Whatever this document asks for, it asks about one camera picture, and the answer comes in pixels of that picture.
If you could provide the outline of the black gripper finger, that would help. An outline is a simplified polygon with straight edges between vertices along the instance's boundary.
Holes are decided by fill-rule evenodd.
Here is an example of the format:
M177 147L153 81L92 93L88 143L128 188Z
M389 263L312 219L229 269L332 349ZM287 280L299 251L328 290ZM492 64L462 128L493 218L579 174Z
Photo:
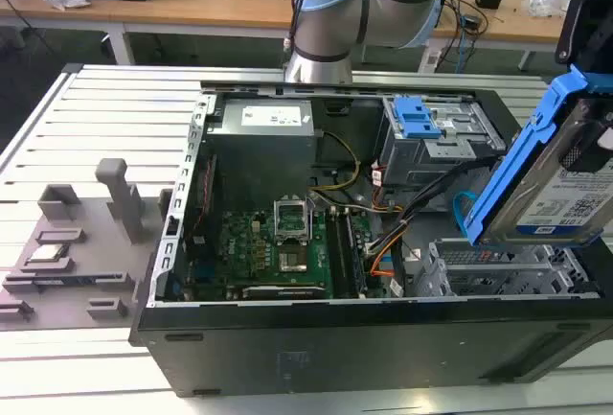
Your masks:
M603 64L606 0L570 0L557 42L559 64Z
M602 137L612 128L612 99L581 99L579 128L562 156L568 172L598 172L612 157L612 144Z

